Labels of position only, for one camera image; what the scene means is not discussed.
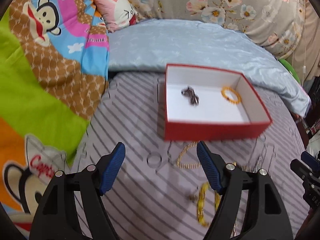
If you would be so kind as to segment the grey lined bed sheet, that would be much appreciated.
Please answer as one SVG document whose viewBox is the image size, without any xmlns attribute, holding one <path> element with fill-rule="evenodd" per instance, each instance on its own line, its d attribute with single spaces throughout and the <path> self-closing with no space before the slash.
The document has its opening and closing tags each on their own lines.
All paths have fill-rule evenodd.
<svg viewBox="0 0 320 240">
<path fill-rule="evenodd" d="M 206 176 L 201 168 L 180 169 L 176 160 L 186 142 L 164 141 L 164 75 L 123 72 L 110 82 L 91 119 L 72 167 L 73 172 L 98 162 L 122 142 L 124 163 L 113 187 L 102 198 L 121 239 L 202 239 L 206 229 L 196 219 L 196 201 Z M 297 232 L 309 206 L 302 181 L 290 169 L 304 144 L 297 126 L 276 93 L 257 87 L 272 125 L 257 139 L 209 141 L 225 162 L 251 171 L 264 168 L 276 185 Z"/>
</svg>

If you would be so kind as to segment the beige curtain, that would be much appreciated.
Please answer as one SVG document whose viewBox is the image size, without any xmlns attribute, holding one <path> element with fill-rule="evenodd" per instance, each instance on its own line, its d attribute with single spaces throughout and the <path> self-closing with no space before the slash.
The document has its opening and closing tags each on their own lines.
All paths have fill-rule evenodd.
<svg viewBox="0 0 320 240">
<path fill-rule="evenodd" d="M 319 76 L 319 16 L 309 0 L 305 0 L 305 23 L 302 38 L 286 59 L 292 64 L 301 82 Z"/>
</svg>

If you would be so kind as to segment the red cardboard box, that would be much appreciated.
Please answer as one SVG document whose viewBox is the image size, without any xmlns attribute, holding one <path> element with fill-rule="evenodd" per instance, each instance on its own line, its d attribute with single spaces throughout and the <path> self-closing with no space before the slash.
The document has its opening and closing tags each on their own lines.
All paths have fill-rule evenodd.
<svg viewBox="0 0 320 240">
<path fill-rule="evenodd" d="M 240 72 L 168 64 L 161 99 L 166 141 L 255 139 L 272 124 L 260 96 Z"/>
</svg>

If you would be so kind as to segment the light blue blanket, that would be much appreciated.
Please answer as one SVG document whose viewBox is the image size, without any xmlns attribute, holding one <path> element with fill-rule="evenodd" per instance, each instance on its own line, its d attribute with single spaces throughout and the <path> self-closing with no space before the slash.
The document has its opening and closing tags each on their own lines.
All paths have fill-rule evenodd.
<svg viewBox="0 0 320 240">
<path fill-rule="evenodd" d="M 241 72 L 255 86 L 279 95 L 305 117 L 311 99 L 288 70 L 245 34 L 217 24 L 188 20 L 144 20 L 108 35 L 109 72 L 159 72 L 178 63 Z"/>
</svg>

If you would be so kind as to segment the grey floral duvet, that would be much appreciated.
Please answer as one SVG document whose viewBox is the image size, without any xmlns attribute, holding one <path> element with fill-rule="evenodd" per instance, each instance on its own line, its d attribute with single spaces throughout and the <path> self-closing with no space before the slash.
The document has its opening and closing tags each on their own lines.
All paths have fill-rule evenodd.
<svg viewBox="0 0 320 240">
<path fill-rule="evenodd" d="M 290 56 L 305 23 L 305 0 L 128 0 L 140 19 L 213 23 L 239 31 L 276 58 Z"/>
</svg>

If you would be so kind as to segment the green plastic object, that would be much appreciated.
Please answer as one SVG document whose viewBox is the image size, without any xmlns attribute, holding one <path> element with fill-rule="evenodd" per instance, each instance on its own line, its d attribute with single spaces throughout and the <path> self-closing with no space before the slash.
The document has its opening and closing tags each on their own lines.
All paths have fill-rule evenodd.
<svg viewBox="0 0 320 240">
<path fill-rule="evenodd" d="M 299 83 L 301 84 L 301 81 L 295 71 L 295 69 L 293 68 L 293 66 L 285 59 L 279 59 L 279 62 L 286 68 L 286 70 L 293 76 L 293 78 Z"/>
</svg>

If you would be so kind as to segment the pink rabbit pillow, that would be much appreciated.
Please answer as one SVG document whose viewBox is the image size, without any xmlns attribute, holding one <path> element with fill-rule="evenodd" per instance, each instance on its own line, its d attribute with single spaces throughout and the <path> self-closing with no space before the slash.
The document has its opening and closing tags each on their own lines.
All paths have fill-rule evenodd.
<svg viewBox="0 0 320 240">
<path fill-rule="evenodd" d="M 93 0 L 109 33 L 138 23 L 137 12 L 128 0 Z"/>
</svg>

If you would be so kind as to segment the cartoon monkey colourful quilt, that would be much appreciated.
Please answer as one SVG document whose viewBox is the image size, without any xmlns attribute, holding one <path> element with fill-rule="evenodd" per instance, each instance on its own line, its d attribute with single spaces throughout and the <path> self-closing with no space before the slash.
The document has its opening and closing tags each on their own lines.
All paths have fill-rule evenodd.
<svg viewBox="0 0 320 240">
<path fill-rule="evenodd" d="M 1 0 L 1 204 L 24 237 L 107 89 L 108 52 L 93 0 Z"/>
</svg>

